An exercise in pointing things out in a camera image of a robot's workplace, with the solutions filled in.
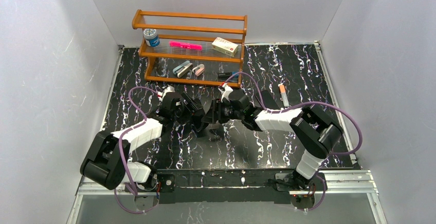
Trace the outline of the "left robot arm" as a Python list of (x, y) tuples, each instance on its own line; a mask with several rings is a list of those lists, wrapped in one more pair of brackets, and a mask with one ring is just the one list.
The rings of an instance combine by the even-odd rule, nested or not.
[(206, 124), (200, 99), (183, 92), (161, 93), (160, 104), (139, 123), (116, 132), (98, 132), (80, 166), (80, 174), (108, 190), (125, 184), (130, 192), (137, 194), (137, 184), (153, 188), (155, 172), (145, 162), (132, 162), (129, 157), (137, 148), (158, 139), (173, 124), (189, 124), (200, 132)]

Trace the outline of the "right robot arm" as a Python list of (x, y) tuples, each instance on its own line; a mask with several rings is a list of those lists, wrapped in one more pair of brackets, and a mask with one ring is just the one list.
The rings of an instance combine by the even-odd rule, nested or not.
[(240, 120), (246, 128), (258, 132), (280, 130), (294, 133), (305, 149), (292, 176), (293, 181), (300, 182), (308, 182), (315, 176), (343, 135), (342, 127), (315, 104), (268, 112), (253, 105), (241, 90), (215, 99), (202, 117), (202, 122), (208, 124), (229, 120)]

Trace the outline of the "black smartphone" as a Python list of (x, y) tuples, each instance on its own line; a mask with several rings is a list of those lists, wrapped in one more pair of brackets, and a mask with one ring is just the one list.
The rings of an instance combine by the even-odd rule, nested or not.
[(273, 110), (280, 109), (279, 105), (274, 100), (274, 98), (272, 97), (271, 93), (268, 90), (262, 90), (261, 97), (263, 100), (263, 104), (266, 108), (273, 109)]

